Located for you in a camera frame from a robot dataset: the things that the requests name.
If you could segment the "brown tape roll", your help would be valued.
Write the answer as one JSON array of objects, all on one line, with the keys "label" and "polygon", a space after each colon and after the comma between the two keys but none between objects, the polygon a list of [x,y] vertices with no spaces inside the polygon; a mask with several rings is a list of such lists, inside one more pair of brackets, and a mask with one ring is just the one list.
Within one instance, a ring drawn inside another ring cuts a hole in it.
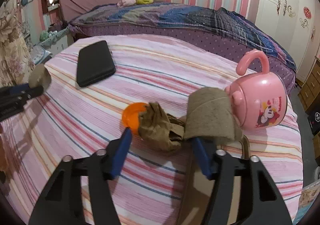
[{"label": "brown tape roll", "polygon": [[203,87],[189,95],[183,138],[195,137],[213,140],[217,144],[242,140],[242,130],[224,90]]}]

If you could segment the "brown phone case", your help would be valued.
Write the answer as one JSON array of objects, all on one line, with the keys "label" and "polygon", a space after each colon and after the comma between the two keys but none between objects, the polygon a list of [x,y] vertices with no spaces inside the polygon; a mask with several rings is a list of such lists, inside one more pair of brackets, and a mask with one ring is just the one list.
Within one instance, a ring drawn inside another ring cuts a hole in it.
[{"label": "brown phone case", "polygon": [[[214,181],[209,181],[201,172],[194,157],[189,161],[187,180],[180,206],[177,224],[200,224],[209,203]],[[228,224],[236,222],[240,203],[241,177],[234,177],[231,209]]]}]

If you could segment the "white wardrobe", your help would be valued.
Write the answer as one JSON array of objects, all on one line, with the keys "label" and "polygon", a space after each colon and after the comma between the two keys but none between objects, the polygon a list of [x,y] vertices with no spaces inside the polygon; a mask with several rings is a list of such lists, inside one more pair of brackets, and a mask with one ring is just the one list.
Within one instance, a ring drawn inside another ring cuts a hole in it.
[{"label": "white wardrobe", "polygon": [[305,82],[319,49],[319,0],[259,0],[255,24],[291,55]]}]

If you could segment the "pink plastic cup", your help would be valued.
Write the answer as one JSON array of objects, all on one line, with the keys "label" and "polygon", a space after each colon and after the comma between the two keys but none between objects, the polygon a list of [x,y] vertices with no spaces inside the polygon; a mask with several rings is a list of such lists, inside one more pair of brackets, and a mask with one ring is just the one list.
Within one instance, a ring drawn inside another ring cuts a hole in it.
[{"label": "pink plastic cup", "polygon": [[266,54],[253,49],[241,58],[240,76],[225,88],[233,114],[244,130],[279,125],[287,111],[287,92],[281,78],[270,71]]}]

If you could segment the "pink striped bed sheet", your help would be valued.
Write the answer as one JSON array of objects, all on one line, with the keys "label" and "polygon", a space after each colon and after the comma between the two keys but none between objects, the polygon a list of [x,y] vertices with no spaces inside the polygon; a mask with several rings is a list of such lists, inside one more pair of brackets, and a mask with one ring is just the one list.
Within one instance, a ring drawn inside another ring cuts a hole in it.
[{"label": "pink striped bed sheet", "polygon": [[263,51],[161,35],[80,39],[1,89],[1,192],[23,224],[291,224],[296,115]]}]

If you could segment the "striped plaid blanket bed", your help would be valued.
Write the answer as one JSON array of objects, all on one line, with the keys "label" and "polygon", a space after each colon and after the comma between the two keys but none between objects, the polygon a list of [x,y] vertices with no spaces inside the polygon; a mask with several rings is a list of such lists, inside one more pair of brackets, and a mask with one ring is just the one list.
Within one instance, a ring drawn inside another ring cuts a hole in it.
[{"label": "striped plaid blanket bed", "polygon": [[117,7],[103,5],[68,23],[77,36],[151,34],[173,37],[233,62],[251,49],[263,51],[271,72],[282,79],[287,92],[295,85],[296,65],[272,37],[242,15],[219,8],[158,2]]}]

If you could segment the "black phone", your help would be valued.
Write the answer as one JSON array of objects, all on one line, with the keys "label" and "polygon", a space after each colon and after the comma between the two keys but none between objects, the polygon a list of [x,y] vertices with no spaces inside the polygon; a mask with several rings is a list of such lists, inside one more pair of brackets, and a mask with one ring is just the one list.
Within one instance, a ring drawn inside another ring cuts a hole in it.
[{"label": "black phone", "polygon": [[102,81],[116,72],[112,53],[105,40],[82,48],[78,55],[76,83],[87,87]]}]

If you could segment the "orange bottle cap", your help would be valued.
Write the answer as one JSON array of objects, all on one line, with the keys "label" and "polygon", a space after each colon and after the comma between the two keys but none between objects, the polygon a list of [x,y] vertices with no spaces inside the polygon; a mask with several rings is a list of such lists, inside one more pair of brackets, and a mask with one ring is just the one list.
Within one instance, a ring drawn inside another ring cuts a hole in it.
[{"label": "orange bottle cap", "polygon": [[139,114],[146,111],[147,103],[132,103],[127,106],[122,113],[122,124],[128,127],[131,132],[138,135],[139,128]]}]

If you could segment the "yellow plush toy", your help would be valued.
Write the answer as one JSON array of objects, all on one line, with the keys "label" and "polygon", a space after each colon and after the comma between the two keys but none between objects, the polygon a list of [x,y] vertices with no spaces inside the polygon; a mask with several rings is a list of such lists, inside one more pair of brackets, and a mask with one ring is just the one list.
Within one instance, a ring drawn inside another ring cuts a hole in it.
[{"label": "yellow plush toy", "polygon": [[136,0],[137,5],[150,5],[153,4],[154,0]]}]

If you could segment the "wooden desk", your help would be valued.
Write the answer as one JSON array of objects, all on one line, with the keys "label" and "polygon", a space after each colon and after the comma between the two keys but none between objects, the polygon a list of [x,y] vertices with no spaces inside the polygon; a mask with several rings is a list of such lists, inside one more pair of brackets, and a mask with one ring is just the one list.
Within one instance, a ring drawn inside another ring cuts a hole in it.
[{"label": "wooden desk", "polygon": [[298,93],[298,98],[306,112],[310,115],[315,109],[319,108],[320,99],[320,64],[319,57],[315,57],[315,63]]}]

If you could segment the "floral curtain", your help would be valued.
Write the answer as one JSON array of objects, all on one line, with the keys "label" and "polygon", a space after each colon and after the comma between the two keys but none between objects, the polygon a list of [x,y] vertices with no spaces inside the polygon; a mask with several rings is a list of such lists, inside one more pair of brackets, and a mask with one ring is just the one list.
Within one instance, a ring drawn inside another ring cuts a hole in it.
[{"label": "floral curtain", "polygon": [[35,65],[18,20],[17,0],[4,0],[1,5],[0,39],[0,86],[26,83]]}]

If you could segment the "pink plush toy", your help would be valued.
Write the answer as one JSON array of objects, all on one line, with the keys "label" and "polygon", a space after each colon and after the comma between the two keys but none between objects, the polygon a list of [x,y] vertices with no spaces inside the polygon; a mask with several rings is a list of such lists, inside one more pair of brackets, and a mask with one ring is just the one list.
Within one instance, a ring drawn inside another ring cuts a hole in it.
[{"label": "pink plush toy", "polygon": [[120,0],[117,7],[130,7],[136,4],[136,0]]}]

